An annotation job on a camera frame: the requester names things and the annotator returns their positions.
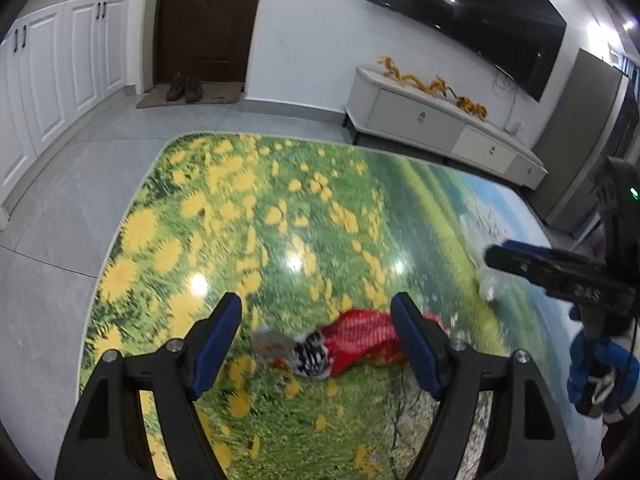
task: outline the white tv stand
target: white tv stand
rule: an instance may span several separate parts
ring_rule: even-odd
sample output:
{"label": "white tv stand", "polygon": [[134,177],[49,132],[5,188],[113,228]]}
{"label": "white tv stand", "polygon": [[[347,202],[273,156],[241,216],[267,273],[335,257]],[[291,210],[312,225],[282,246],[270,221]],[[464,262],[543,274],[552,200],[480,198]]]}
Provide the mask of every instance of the white tv stand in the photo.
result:
{"label": "white tv stand", "polygon": [[357,132],[354,144],[360,134],[396,140],[531,189],[546,175],[533,152],[502,130],[381,73],[356,69],[345,110]]}

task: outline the television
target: television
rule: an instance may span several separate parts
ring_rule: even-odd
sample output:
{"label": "television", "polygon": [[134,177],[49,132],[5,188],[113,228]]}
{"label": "television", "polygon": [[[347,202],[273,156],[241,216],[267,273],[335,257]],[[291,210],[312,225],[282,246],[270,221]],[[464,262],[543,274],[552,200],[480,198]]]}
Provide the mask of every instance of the television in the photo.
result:
{"label": "television", "polygon": [[566,22],[549,0],[367,0],[436,28],[540,100]]}

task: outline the brown wooden door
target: brown wooden door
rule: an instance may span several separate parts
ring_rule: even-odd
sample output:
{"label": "brown wooden door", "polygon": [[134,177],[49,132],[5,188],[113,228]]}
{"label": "brown wooden door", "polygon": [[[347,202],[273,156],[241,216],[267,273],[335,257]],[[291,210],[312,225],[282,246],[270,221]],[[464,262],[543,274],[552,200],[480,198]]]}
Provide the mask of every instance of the brown wooden door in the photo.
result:
{"label": "brown wooden door", "polygon": [[258,0],[160,0],[156,83],[177,72],[244,82]]}

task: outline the doormat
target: doormat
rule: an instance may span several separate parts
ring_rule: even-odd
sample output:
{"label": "doormat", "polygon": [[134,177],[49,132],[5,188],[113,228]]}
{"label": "doormat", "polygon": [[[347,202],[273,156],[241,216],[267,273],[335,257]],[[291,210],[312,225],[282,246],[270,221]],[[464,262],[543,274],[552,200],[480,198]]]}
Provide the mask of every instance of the doormat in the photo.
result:
{"label": "doormat", "polygon": [[[437,411],[410,368],[363,364],[328,381],[304,380],[258,359],[251,332],[266,324],[295,336],[352,308],[388,312],[390,298],[407,291],[451,337],[483,352],[529,350],[578,462],[591,458],[591,471],[602,424],[567,399],[566,306],[520,278],[498,299],[483,299],[465,245],[470,226],[487,240],[499,233],[548,246],[512,190],[449,168],[308,140],[175,139],[142,183],[104,264],[80,386],[105,350],[155,351],[233,291],[242,299],[241,327],[215,385],[195,405],[226,476],[404,478]],[[475,476],[490,404],[481,394],[461,480]],[[156,473],[174,478],[147,392],[142,410]]]}
{"label": "doormat", "polygon": [[177,101],[167,101],[166,92],[169,85],[153,87],[149,93],[138,103],[136,108],[155,108],[158,106],[179,105],[229,105],[240,100],[240,94],[244,83],[203,83],[202,99],[197,103],[188,103],[182,96]]}

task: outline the tile floor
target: tile floor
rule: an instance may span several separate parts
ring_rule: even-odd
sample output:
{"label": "tile floor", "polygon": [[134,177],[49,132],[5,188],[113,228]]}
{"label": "tile floor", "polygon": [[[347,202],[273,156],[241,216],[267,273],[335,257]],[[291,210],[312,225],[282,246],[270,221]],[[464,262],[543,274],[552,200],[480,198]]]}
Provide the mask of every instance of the tile floor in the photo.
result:
{"label": "tile floor", "polygon": [[[40,173],[0,232],[0,420],[34,471],[53,478],[72,413],[78,357],[103,259],[162,147],[192,131],[351,142],[340,126],[252,114],[240,105],[146,108],[123,98]],[[361,145],[441,163],[372,137]]]}

